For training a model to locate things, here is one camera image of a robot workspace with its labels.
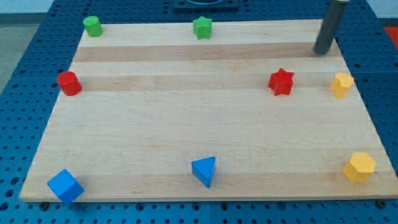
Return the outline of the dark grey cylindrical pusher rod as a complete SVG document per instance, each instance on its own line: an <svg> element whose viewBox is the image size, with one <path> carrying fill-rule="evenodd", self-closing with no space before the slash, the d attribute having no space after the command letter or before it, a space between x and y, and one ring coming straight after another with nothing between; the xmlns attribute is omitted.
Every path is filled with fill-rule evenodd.
<svg viewBox="0 0 398 224"><path fill-rule="evenodd" d="M348 4L349 0L330 1L329 8L313 46L313 51L317 55L326 55L329 52Z"/></svg>

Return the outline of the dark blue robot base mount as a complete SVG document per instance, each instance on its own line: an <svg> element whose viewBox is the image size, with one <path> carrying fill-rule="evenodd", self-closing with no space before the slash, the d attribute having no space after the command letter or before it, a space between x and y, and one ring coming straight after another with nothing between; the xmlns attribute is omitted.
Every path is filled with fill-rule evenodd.
<svg viewBox="0 0 398 224"><path fill-rule="evenodd" d="M173 0L173 10L238 9L239 0Z"/></svg>

